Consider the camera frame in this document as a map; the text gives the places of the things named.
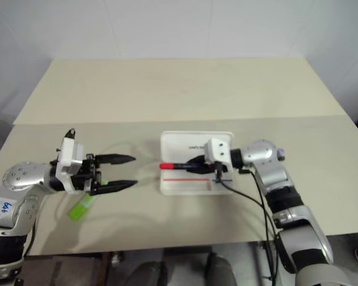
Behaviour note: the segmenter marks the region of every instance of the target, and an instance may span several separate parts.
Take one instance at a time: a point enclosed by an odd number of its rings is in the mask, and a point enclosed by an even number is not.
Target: black cable
[[[25,251],[24,258],[28,256],[28,253],[29,253],[30,249],[32,248],[33,243],[35,242],[35,233],[36,233],[36,221],[32,226],[32,236],[30,238],[28,248]]]
[[[276,250],[276,268],[274,269],[273,255],[271,253],[270,243],[269,243],[269,227],[268,227],[268,220],[267,219],[269,219],[269,222],[271,224],[271,228],[272,228],[272,231],[273,231],[273,236],[276,235],[276,231],[275,231],[273,222],[270,219],[270,215],[269,215],[268,211],[265,208],[263,195],[262,195],[262,193],[260,191],[260,188],[258,186],[258,183],[256,181],[256,178],[255,178],[254,174],[250,170],[246,170],[245,173],[250,173],[252,175],[252,177],[253,177],[253,179],[254,179],[254,181],[256,183],[257,190],[258,190],[259,195],[260,195],[261,203],[259,201],[257,201],[256,199],[250,197],[249,195],[246,195],[246,194],[244,194],[244,193],[242,193],[240,191],[237,191],[237,190],[231,188],[230,186],[228,186],[226,183],[224,183],[221,180],[221,172],[217,172],[217,182],[219,182],[223,187],[225,187],[226,189],[230,190],[231,192],[234,192],[236,194],[242,195],[243,197],[253,201],[255,204],[259,205],[262,208],[263,213],[264,213],[264,218],[265,218],[265,224],[266,224],[266,239],[267,239],[266,240],[266,256],[267,256],[269,270],[270,270],[270,274],[271,274],[272,286],[275,286],[276,285],[277,273],[278,273],[278,267],[279,267],[279,254],[278,254],[278,252]]]

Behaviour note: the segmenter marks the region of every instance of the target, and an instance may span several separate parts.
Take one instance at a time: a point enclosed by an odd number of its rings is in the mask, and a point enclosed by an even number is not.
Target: white tabletop
[[[343,114],[303,58],[55,60],[15,124]]]
[[[263,240],[262,211],[238,195],[164,196],[159,192],[159,137],[165,130],[231,131],[234,147],[260,138],[273,141],[286,150],[284,164],[325,234],[358,232],[358,130],[347,116],[17,125],[0,152],[0,184],[5,170],[18,162],[54,159],[55,149],[71,127],[85,152],[137,158],[104,166],[105,179],[139,183],[102,195],[78,222],[67,213],[80,196],[63,192],[49,196],[41,208],[31,254]],[[237,186],[258,198],[249,176],[238,176]]]

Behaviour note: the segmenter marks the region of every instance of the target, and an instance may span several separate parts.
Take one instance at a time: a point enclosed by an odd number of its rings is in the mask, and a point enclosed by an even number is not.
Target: red marker
[[[199,163],[161,163],[159,165],[161,170],[189,170],[204,167],[209,167],[209,165]]]

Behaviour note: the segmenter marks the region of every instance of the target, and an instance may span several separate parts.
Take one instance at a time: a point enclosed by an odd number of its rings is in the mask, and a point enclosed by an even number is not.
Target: white tray
[[[231,132],[165,131],[161,135],[162,162],[185,163],[204,155],[204,144],[218,138],[232,145]],[[234,187],[233,172],[223,173],[226,184]],[[215,173],[194,174],[185,170],[161,170],[161,193],[165,195],[226,195],[231,192],[215,183]]]

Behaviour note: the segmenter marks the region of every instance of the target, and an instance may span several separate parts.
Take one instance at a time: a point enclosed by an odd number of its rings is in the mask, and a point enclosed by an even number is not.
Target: green object
[[[98,199],[96,195],[86,195],[84,196],[69,212],[68,216],[77,221],[80,220],[84,214],[90,209],[93,205],[93,202]]]

